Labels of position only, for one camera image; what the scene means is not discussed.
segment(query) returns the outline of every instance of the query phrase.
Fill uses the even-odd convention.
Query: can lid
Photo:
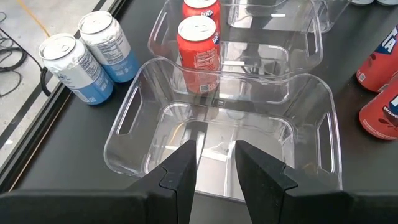
[[[47,38],[39,46],[39,55],[45,60],[56,60],[69,54],[76,45],[70,34],[57,34]]]
[[[112,15],[107,11],[91,12],[80,19],[78,28],[84,34],[95,34],[105,30],[112,20]]]
[[[214,5],[218,0],[184,0],[184,3],[194,9],[203,9]]]
[[[203,41],[216,32],[216,23],[206,16],[192,16],[178,26],[178,34],[188,41]]]

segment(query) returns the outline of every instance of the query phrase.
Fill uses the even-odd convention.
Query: red can
[[[178,26],[178,50],[185,68],[219,70],[220,40],[216,24],[205,16],[192,16]],[[194,93],[213,91],[218,85],[216,74],[184,71],[187,88]]]
[[[375,137],[398,139],[398,78],[359,112],[363,128]]]
[[[356,78],[368,90],[381,92],[398,71],[397,27],[356,72]]]
[[[221,33],[221,4],[219,0],[184,0],[182,17],[207,16],[216,22],[217,32]]]

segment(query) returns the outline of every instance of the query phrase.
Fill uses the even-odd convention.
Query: white and blue can
[[[113,81],[132,80],[139,69],[138,61],[119,22],[106,11],[91,12],[81,18],[81,39]]]
[[[113,83],[85,45],[70,34],[57,34],[39,47],[44,65],[89,105],[108,99]]]

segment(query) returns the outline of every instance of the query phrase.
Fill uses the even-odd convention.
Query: concrete floor
[[[61,32],[76,33],[80,18],[91,12],[98,2],[99,0],[86,0],[84,4],[79,0],[24,1],[25,5],[36,15],[39,21],[43,23],[50,35]],[[113,2],[114,0],[107,0],[101,10],[108,10]],[[43,30],[40,29],[30,18],[28,13],[20,7],[16,0],[1,0],[0,11],[7,14],[7,19],[0,23],[0,27],[42,64],[38,49],[39,45],[47,38]],[[14,64],[19,57],[19,53],[14,53],[10,58],[0,64],[0,67]],[[18,89],[0,98],[0,135],[10,123],[15,122],[13,121],[15,115],[33,92],[34,88],[39,84],[40,70],[31,58],[28,57],[17,71],[22,74],[22,82]],[[0,94],[10,90],[16,82],[17,75],[15,73],[0,73]],[[57,83],[58,80],[56,78],[50,80],[48,84],[50,91],[53,90]],[[5,145],[0,149],[0,167],[36,117],[46,100],[47,97],[41,93],[32,107],[30,107],[30,110],[23,117],[18,127],[8,138]]]

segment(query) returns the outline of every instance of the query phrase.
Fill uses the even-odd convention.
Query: black table surface
[[[152,58],[148,36],[164,1],[135,0],[119,19],[141,63]],[[340,126],[345,190],[398,190],[398,142],[378,140],[362,130],[358,111],[374,93],[361,88],[356,69],[398,23],[398,8],[349,6],[323,35],[323,62],[312,74],[329,84]],[[123,189],[135,178],[108,169],[103,149],[129,83],[118,85],[109,101],[87,106],[71,97],[50,130],[19,189]],[[249,223],[246,207],[196,195],[192,223]]]

